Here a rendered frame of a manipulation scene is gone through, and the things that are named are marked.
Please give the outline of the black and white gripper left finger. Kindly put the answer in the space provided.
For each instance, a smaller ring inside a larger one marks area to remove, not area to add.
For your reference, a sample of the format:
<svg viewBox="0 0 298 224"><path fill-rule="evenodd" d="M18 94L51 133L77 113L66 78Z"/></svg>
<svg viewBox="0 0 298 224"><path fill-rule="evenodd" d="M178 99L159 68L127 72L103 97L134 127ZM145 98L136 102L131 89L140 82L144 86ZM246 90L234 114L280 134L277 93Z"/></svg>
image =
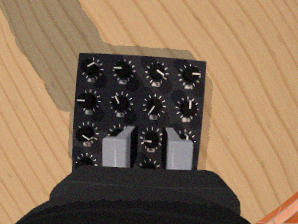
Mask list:
<svg viewBox="0 0 298 224"><path fill-rule="evenodd" d="M137 148L138 126L127 126L116 137L106 136L102 145L102 166L133 168Z"/></svg>

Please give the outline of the black knob box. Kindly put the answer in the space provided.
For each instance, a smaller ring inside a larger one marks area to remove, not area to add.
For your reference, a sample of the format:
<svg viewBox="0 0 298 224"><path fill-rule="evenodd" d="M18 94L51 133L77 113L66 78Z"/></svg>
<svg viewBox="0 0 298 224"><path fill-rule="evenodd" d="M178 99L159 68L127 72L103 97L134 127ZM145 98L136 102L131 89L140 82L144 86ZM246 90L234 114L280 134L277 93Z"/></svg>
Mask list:
<svg viewBox="0 0 298 224"><path fill-rule="evenodd" d="M138 126L133 168L163 169L164 127L193 142L192 170L197 170L205 76L206 61L79 53L72 172L84 165L102 166L103 139L127 126Z"/></svg>

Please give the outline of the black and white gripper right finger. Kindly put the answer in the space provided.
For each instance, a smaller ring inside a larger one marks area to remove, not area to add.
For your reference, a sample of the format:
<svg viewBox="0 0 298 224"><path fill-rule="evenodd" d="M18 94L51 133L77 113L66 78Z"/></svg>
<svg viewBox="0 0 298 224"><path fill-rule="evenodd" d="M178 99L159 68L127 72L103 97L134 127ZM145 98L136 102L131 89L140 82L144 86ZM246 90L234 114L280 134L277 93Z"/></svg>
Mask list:
<svg viewBox="0 0 298 224"><path fill-rule="evenodd" d="M163 169L192 170L193 142L182 140L173 128L162 128Z"/></svg>

